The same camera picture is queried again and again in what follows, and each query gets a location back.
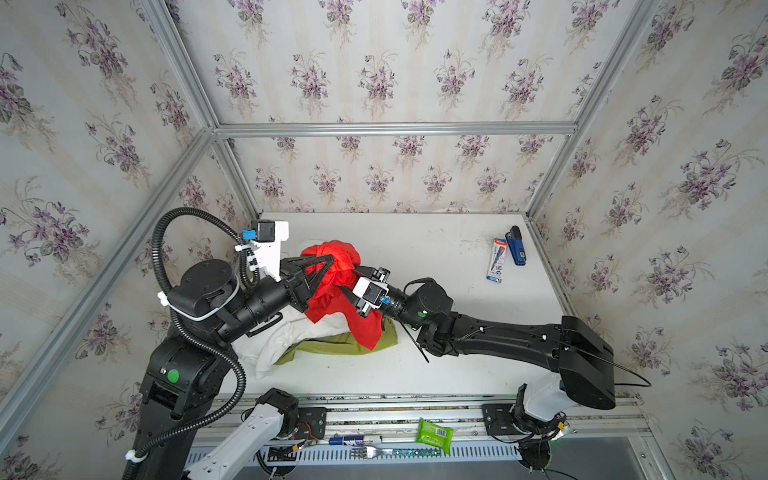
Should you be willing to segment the red cloth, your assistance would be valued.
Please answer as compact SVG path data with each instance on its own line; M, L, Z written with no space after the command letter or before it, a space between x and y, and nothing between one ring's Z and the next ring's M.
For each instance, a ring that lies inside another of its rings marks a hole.
M342 288L352 290L356 285L359 275L354 268L361 265L361 257L352 244L339 240L309 246L301 252L302 257L327 255L334 257L334 263L308 301L309 308L305 315L313 323L318 323L327 315L342 314L357 343L373 350L382 336L382 314L374 311L362 317L342 292Z

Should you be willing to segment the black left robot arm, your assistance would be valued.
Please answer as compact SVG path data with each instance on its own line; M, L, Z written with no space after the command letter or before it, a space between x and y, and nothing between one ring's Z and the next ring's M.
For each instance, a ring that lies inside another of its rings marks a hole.
M140 386L139 425L124 478L181 478L197 431L224 417L245 393L234 341L262 332L287 306L307 310L333 264L330 255L284 259L279 280L246 287L228 262L208 260L173 285L154 256L162 294L181 304L171 308L169 333L152 352Z

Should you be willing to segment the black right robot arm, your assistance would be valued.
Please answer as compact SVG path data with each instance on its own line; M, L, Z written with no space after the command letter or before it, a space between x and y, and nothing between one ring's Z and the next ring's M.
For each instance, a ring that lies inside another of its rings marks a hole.
M563 316L557 324L492 322L459 313L445 289L430 277L412 281L406 293L390 284L388 270L357 267L344 298L366 317L388 316L417 331L414 342L434 357L482 355L531 364L546 370L522 384L508 413L520 432L542 434L581 406L608 411L616 406L614 351L584 321Z

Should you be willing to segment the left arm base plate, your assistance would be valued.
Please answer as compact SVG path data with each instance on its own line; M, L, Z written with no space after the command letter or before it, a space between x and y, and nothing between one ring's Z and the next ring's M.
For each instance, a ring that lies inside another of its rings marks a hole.
M284 418L279 437L296 441L319 441L325 438L328 410L324 407L298 407Z

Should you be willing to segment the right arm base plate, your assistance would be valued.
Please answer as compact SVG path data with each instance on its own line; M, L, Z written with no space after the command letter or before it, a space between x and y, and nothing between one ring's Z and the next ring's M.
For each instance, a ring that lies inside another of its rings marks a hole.
M567 418L564 412L558 412L551 420L539 420L512 403L486 403L481 412L486 433L497 437L547 435Z

